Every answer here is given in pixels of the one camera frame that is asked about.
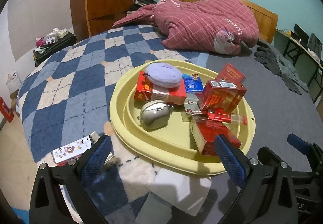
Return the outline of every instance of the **bed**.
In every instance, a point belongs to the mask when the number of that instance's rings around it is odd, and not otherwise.
[[[260,37],[270,45],[278,16],[249,1],[241,0],[256,17]],[[103,32],[55,53],[23,82],[18,107],[28,146],[36,162],[53,165],[51,151],[97,131],[111,135],[117,166],[102,174],[87,189],[99,212],[111,223],[134,223],[149,185],[159,166],[126,149],[114,135],[109,122],[109,104],[118,79],[147,60],[184,60],[219,72],[231,63],[246,76],[245,95],[255,115],[256,133],[248,157],[268,146],[294,170],[310,170],[308,162],[287,144],[294,133],[305,141],[323,146],[321,119],[310,96],[290,92],[280,77],[254,60],[243,46],[238,56],[197,51],[176,51],[161,45],[165,37],[149,25],[125,26]],[[212,177],[212,186],[201,212],[192,217],[172,208],[169,223],[217,223],[238,194],[227,173]],[[69,209],[77,213],[63,189]]]

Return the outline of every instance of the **purple round plush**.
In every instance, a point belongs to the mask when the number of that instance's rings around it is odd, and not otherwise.
[[[146,73],[149,81],[165,88],[178,87],[182,79],[181,71],[165,62],[155,62],[148,65]]]

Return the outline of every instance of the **blue textured finger pad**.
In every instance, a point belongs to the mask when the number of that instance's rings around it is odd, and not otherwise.
[[[303,155],[309,155],[309,153],[311,152],[309,144],[306,143],[303,139],[299,138],[297,135],[290,134],[287,137],[287,142],[293,148],[300,151]]]
[[[245,171],[220,136],[214,140],[214,149],[236,186],[245,186]]]
[[[85,189],[96,179],[105,160],[111,152],[111,138],[106,136],[98,148],[94,151],[81,171],[81,185]]]

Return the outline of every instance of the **wooden headboard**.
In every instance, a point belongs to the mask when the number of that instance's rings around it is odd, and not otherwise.
[[[194,2],[198,0],[180,0],[180,1]],[[240,0],[240,1],[244,5],[246,5],[254,14],[258,24],[260,38],[271,43],[275,35],[278,15],[276,15],[275,13],[269,10],[266,10],[263,7],[260,7],[257,4],[249,2],[248,0]]]

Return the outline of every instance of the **yellow tray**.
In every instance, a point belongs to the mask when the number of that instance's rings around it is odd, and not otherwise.
[[[203,85],[218,74],[206,68],[178,60],[156,60],[176,66],[183,74],[199,73]],[[190,133],[189,122],[183,122],[181,106],[175,107],[167,126],[147,132],[137,116],[143,101],[134,100],[138,76],[150,64],[138,66],[124,74],[117,82],[110,103],[110,119],[116,135],[135,152],[169,167],[197,175],[215,175],[225,172],[217,157],[201,156]],[[243,98],[234,113],[247,116],[246,126],[226,124],[241,141],[240,149],[247,154],[256,130],[254,115]]]

